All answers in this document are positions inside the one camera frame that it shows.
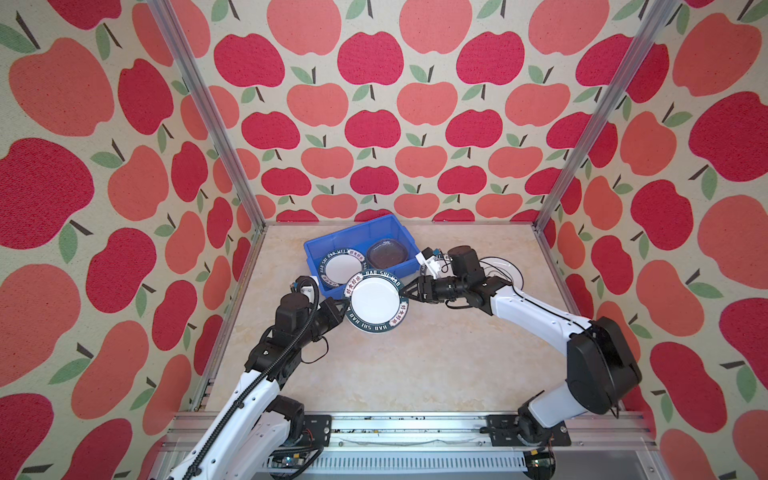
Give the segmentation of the white plate green rim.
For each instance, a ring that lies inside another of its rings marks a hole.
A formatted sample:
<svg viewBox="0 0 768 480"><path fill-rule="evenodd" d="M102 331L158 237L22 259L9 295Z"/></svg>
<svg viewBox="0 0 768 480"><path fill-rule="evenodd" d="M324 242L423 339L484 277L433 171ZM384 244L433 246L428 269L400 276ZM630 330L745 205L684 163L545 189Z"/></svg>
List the white plate green rim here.
<svg viewBox="0 0 768 480"><path fill-rule="evenodd" d="M318 267L325 285L336 288L345 285L353 276L366 268L366 258L358 250L342 248L326 254Z"/></svg>
<svg viewBox="0 0 768 480"><path fill-rule="evenodd" d="M409 310L409 300L400 294L403 286L397 276L385 270L357 273L343 289L343 298L349 302L346 318L367 333L382 334L395 329Z"/></svg>

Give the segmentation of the clear glass plate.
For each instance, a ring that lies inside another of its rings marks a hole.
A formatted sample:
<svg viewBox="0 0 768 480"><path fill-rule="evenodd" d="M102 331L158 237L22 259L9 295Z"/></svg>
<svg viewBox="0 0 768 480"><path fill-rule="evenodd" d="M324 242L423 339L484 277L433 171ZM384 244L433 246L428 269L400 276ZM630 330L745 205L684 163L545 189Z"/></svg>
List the clear glass plate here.
<svg viewBox="0 0 768 480"><path fill-rule="evenodd" d="M368 249L366 259L371 267L385 270L405 262L408 250L395 239L382 239Z"/></svg>

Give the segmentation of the white plate black rim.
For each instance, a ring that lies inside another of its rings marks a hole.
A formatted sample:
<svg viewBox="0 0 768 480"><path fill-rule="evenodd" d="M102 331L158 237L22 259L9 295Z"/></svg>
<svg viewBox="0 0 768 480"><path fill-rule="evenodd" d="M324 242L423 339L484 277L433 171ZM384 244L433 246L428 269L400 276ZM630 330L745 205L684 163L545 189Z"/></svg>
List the white plate black rim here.
<svg viewBox="0 0 768 480"><path fill-rule="evenodd" d="M486 256L479 260L487 276L496 276L512 282L517 289L523 289L525 279L522 271L511 261L498 257Z"/></svg>

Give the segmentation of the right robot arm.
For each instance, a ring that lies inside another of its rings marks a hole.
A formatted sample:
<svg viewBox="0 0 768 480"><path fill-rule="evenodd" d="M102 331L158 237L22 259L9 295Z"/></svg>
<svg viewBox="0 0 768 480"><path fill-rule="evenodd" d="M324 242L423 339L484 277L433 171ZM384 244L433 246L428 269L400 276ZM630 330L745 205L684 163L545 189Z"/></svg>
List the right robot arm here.
<svg viewBox="0 0 768 480"><path fill-rule="evenodd" d="M590 320L534 299L512 280L487 274L468 245L445 255L427 248L417 260L424 273L400 288L401 297L448 307L464 299L467 307L516 324L565 356L565 380L518 408L508 430L521 443L546 443L555 427L587 412L615 413L642 381L632 349L613 320Z"/></svg>

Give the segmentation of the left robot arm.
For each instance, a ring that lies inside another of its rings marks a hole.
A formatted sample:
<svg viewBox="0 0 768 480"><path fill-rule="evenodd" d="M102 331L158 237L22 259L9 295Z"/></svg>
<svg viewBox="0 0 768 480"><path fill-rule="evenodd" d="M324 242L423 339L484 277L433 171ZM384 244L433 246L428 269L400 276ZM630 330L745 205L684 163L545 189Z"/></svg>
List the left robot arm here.
<svg viewBox="0 0 768 480"><path fill-rule="evenodd" d="M252 479L274 466L274 479L303 474L325 450L306 425L304 405L281 390L302 363L302 349L339 326L347 300L309 300L301 291L280 301L224 409L168 479Z"/></svg>

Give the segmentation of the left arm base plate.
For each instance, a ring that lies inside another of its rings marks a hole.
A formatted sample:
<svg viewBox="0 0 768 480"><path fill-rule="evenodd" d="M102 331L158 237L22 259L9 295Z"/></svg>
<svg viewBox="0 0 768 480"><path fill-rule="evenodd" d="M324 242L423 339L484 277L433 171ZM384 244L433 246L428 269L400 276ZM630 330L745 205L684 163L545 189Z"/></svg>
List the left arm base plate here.
<svg viewBox="0 0 768 480"><path fill-rule="evenodd" d="M328 447L332 432L331 415L302 414L289 421L288 438L280 445L281 448L293 447Z"/></svg>

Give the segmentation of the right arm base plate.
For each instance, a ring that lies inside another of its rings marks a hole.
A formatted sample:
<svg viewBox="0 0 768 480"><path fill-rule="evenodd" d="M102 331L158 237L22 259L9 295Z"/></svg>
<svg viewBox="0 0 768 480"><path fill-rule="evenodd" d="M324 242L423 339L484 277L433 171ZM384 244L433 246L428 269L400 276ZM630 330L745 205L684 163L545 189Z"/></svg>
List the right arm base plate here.
<svg viewBox="0 0 768 480"><path fill-rule="evenodd" d="M480 433L487 435L494 447L568 447L572 445L568 429L563 422L554 427L540 426L533 418L518 415L488 415Z"/></svg>

